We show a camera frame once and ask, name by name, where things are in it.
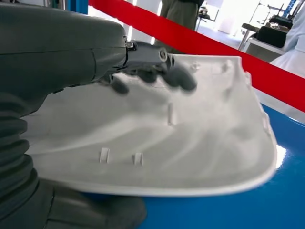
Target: black bag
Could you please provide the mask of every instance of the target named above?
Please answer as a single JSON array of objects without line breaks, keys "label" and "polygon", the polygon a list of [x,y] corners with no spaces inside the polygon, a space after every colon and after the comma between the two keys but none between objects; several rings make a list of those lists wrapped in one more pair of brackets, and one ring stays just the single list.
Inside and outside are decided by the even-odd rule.
[{"label": "black bag", "polygon": [[282,48],[286,40],[286,35],[286,32],[262,26],[255,34],[255,37],[261,42],[265,42],[278,48]]}]

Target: robotic arm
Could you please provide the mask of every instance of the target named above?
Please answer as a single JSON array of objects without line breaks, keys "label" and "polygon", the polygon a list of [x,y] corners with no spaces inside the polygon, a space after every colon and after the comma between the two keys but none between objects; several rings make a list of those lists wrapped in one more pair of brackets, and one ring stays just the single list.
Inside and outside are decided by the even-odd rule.
[{"label": "robotic arm", "polygon": [[50,93],[90,83],[120,94],[115,73],[191,91],[196,82],[163,48],[127,41],[119,24],[50,8],[0,3],[0,228],[131,229],[145,217],[139,198],[92,202],[39,180],[20,117]]},{"label": "robotic arm", "polygon": [[196,82],[166,49],[127,41],[120,24],[87,15],[28,5],[0,7],[0,91],[37,110],[49,93],[103,82],[126,94],[117,72],[152,83],[193,90]]}]

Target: blue table surface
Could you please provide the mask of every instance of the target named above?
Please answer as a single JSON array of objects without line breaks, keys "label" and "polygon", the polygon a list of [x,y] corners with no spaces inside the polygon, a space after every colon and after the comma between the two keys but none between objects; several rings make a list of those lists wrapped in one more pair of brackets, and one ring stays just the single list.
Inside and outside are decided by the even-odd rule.
[{"label": "blue table surface", "polygon": [[148,217],[140,229],[305,228],[305,125],[264,109],[270,117],[278,145],[286,149],[273,179],[234,195],[145,198]]}]

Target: white plastic part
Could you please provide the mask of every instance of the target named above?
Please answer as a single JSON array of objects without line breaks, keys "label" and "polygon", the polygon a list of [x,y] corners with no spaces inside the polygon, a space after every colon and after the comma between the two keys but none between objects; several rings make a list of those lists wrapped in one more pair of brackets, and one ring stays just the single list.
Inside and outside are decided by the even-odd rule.
[{"label": "white plastic part", "polygon": [[194,93],[123,74],[126,97],[96,84],[66,88],[26,117],[23,137],[39,176],[86,192],[208,196],[273,175],[276,142],[240,58],[175,59],[194,74]]}]

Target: red barrier tape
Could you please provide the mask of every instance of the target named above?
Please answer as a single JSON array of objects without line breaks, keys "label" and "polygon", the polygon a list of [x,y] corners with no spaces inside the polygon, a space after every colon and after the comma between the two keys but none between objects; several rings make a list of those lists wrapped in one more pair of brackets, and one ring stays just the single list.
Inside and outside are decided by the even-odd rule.
[{"label": "red barrier tape", "polygon": [[305,80],[301,77],[124,0],[89,0],[89,5],[184,53],[240,56],[243,69],[251,73],[254,87],[305,112]]}]

